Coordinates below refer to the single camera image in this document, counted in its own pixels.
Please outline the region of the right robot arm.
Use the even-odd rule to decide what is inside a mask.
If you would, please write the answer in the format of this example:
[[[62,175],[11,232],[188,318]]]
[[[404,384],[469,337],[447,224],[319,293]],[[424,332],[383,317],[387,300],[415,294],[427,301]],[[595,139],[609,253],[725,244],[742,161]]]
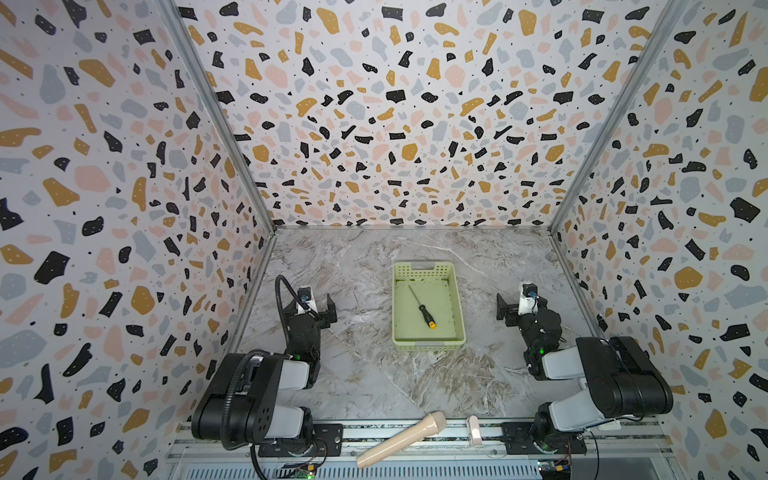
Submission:
[[[577,451],[580,435],[615,420],[642,421],[669,413],[668,382],[631,337],[578,337],[561,345],[561,316],[548,308],[532,283],[521,285],[519,300],[496,297],[496,319],[519,330],[528,373],[538,381],[577,380],[580,390],[563,400],[541,404],[526,433],[544,453]]]

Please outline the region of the black yellow handled screwdriver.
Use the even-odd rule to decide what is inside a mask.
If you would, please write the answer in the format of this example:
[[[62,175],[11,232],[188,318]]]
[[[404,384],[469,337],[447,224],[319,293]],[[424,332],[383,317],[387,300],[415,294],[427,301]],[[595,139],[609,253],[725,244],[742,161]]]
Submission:
[[[427,324],[427,326],[431,330],[435,330],[437,328],[437,323],[434,319],[434,317],[431,315],[431,313],[426,308],[425,304],[419,299],[417,296],[413,286],[411,284],[408,285],[408,289],[411,292],[412,296],[414,297],[414,300],[417,302],[417,306],[419,311],[421,312],[421,315],[423,317],[424,322]]]

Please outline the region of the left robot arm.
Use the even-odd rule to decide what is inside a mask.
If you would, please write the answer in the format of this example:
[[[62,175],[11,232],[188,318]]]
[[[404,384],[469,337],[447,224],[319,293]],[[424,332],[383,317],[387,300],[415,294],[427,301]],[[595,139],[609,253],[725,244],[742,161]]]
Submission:
[[[309,287],[280,309],[286,351],[254,349],[226,355],[192,415],[198,440],[217,441],[225,449],[273,446],[279,453],[304,455],[315,449],[311,410],[277,403],[282,391],[314,386],[321,362],[321,334],[337,321],[331,297],[318,311]]]

